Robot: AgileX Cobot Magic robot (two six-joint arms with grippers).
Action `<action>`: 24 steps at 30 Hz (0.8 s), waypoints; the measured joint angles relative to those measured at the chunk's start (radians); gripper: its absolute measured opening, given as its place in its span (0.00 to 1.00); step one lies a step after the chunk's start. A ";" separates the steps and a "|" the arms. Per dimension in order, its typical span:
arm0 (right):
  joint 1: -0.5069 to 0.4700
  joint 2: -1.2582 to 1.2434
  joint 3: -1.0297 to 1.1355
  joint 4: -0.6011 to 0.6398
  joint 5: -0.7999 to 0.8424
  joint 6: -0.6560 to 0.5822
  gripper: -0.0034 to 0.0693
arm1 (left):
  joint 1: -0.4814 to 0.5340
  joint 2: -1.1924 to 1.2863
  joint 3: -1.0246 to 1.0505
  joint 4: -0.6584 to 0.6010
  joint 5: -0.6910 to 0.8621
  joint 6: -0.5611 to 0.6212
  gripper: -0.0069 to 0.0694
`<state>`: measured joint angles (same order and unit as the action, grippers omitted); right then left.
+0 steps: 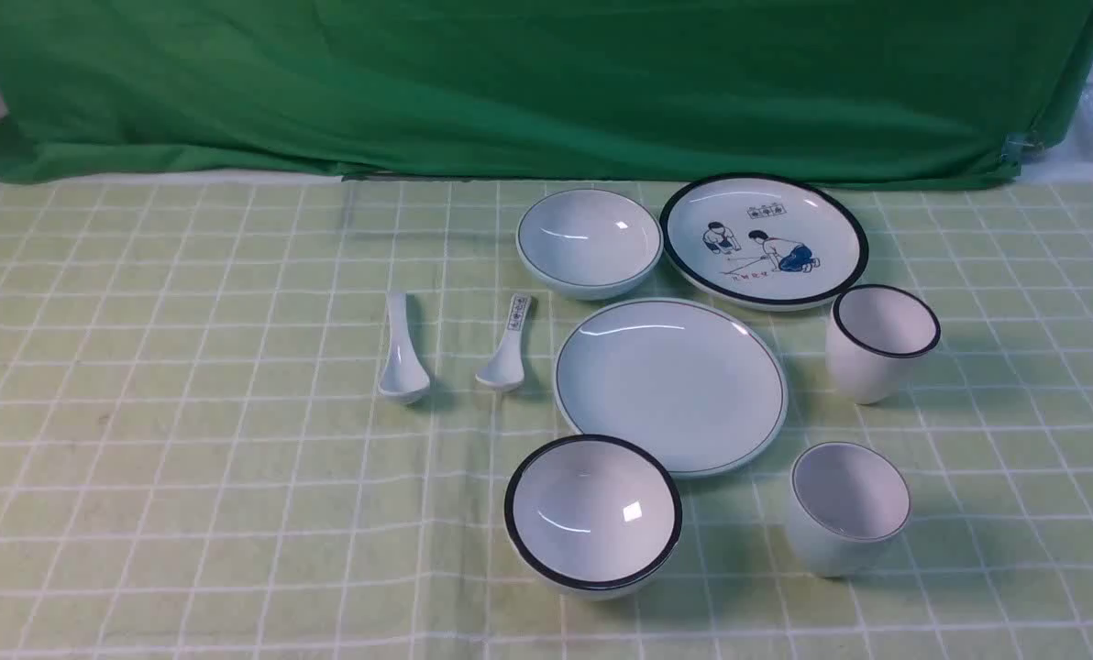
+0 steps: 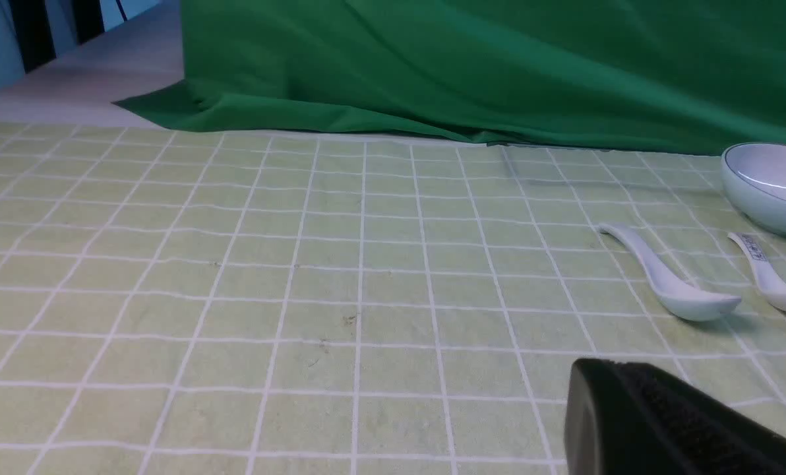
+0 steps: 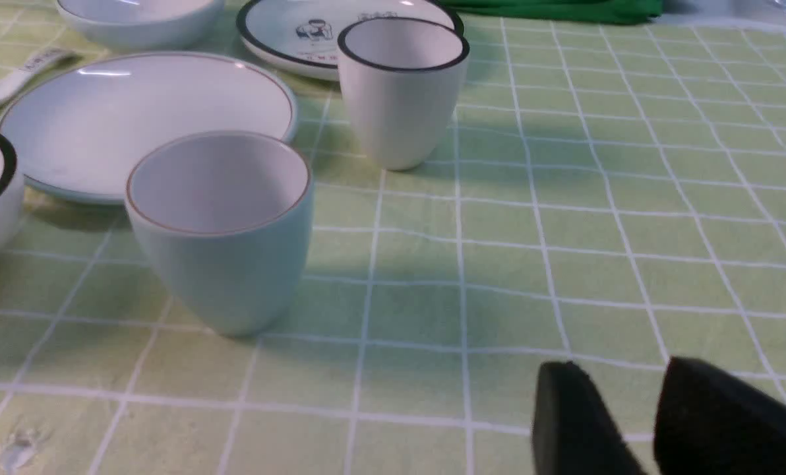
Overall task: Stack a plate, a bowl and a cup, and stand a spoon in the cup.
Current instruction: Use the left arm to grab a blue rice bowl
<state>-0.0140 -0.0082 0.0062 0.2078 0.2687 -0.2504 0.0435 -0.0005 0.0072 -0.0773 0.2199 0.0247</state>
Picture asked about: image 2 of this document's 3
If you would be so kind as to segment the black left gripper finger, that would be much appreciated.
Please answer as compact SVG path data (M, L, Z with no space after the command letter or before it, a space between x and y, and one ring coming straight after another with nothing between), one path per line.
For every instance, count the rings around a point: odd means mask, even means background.
M649 363L579 358L564 419L570 474L786 474L786 438Z

